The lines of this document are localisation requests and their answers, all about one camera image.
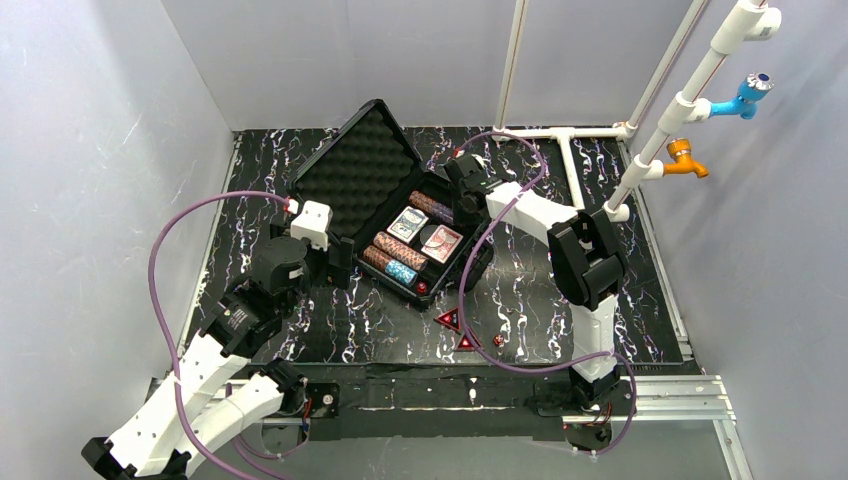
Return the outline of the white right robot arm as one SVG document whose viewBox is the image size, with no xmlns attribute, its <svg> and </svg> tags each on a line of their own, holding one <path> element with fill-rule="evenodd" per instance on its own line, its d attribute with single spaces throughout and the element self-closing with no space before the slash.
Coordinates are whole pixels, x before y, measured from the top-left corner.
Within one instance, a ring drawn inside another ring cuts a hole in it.
<svg viewBox="0 0 848 480">
<path fill-rule="evenodd" d="M 571 311 L 569 395 L 584 407 L 604 402 L 620 380 L 614 324 L 627 270 L 608 215 L 587 213 L 539 196 L 530 185 L 491 176 L 472 155 L 450 160 L 445 172 L 456 221 L 505 223 L 547 246 L 554 283 Z"/>
</svg>

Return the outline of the purple poker chip stack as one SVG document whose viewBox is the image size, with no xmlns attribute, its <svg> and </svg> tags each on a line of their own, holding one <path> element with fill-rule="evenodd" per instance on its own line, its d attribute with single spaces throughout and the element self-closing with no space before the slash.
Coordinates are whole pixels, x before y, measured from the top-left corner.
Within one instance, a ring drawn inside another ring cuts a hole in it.
<svg viewBox="0 0 848 480">
<path fill-rule="evenodd" d="M 434 216 L 438 216 L 445 224 L 453 225 L 454 216 L 451 208 L 438 204 L 434 207 Z"/>
</svg>

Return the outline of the brown black chip stack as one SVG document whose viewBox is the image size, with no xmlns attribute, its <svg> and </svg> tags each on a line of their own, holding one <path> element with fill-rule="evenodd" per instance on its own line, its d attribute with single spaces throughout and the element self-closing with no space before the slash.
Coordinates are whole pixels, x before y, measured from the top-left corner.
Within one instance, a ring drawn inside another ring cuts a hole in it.
<svg viewBox="0 0 848 480">
<path fill-rule="evenodd" d="M 409 203 L 430 215 L 435 215 L 438 210 L 438 203 L 431 197 L 421 193 L 420 191 L 413 191 L 409 195 Z"/>
</svg>

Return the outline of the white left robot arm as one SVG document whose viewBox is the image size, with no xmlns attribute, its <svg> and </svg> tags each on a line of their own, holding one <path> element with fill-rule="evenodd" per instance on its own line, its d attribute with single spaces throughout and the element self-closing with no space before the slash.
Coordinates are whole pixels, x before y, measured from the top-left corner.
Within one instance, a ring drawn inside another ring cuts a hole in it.
<svg viewBox="0 0 848 480">
<path fill-rule="evenodd" d="M 313 287 L 349 285 L 353 257 L 350 238 L 326 249 L 283 234 L 268 241 L 198 329 L 177 371 L 122 427 L 87 442 L 86 463 L 104 479 L 187 479 L 209 453 L 258 420 L 308 407 L 305 375 L 280 359 L 228 397 L 214 397 L 281 331 Z"/>
</svg>

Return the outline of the black foam-lined poker case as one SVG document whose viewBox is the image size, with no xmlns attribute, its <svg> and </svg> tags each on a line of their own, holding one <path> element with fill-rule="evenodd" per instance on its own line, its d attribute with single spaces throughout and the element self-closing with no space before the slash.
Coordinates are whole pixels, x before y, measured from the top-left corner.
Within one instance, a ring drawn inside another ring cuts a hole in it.
<svg viewBox="0 0 848 480">
<path fill-rule="evenodd" d="M 454 226 L 463 236 L 450 259 L 441 264 L 428 258 L 414 285 L 406 287 L 369 265 L 363 251 L 378 232 L 409 206 L 413 191 L 451 205 L 451 183 L 426 169 L 421 156 L 407 140 L 386 103 L 366 102 L 298 170 L 291 192 L 298 200 L 329 205 L 333 216 L 328 229 L 330 242 L 342 237 L 354 240 L 354 266 L 382 283 L 399 298 L 419 308 L 428 308 L 439 291 L 457 285 L 470 250 L 489 221 Z M 428 292 L 416 292 L 418 282 Z"/>
</svg>

